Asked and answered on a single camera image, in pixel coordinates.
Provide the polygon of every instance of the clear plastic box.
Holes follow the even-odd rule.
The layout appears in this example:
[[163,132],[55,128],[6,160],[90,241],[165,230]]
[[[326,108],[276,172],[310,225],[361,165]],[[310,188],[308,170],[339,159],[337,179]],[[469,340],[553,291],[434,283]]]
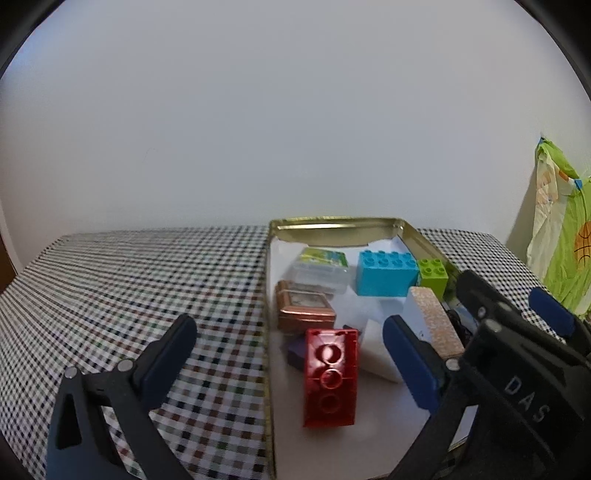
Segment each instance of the clear plastic box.
[[351,282],[349,263],[343,252],[304,248],[292,264],[289,280],[320,287],[325,293],[342,294]]

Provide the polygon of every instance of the copper tin box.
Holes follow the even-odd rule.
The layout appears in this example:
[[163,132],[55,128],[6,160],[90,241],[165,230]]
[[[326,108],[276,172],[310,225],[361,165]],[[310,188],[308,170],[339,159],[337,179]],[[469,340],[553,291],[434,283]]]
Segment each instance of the copper tin box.
[[332,328],[336,313],[323,293],[300,284],[281,280],[275,287],[278,327],[285,333],[305,332],[308,328]]

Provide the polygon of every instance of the blue duplo brick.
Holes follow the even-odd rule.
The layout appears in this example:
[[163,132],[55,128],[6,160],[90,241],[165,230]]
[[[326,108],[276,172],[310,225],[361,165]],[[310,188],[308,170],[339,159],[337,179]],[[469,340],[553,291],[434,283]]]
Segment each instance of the blue duplo brick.
[[418,265],[410,253],[364,250],[357,263],[357,295],[406,297],[417,277]]

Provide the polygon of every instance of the green lego brick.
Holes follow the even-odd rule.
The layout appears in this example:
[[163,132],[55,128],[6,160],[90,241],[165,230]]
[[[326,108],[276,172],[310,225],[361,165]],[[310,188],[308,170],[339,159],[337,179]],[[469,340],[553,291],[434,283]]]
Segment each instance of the green lego brick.
[[438,258],[433,260],[424,258],[419,260],[418,268],[420,270],[419,285],[430,288],[437,299],[443,301],[443,292],[445,292],[449,278],[442,261]]

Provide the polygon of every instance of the red duplo brick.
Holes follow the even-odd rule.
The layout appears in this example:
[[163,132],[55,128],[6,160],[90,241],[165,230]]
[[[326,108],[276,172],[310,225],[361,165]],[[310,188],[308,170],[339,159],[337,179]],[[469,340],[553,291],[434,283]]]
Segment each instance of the red duplo brick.
[[355,423],[358,334],[354,329],[308,329],[304,427]]

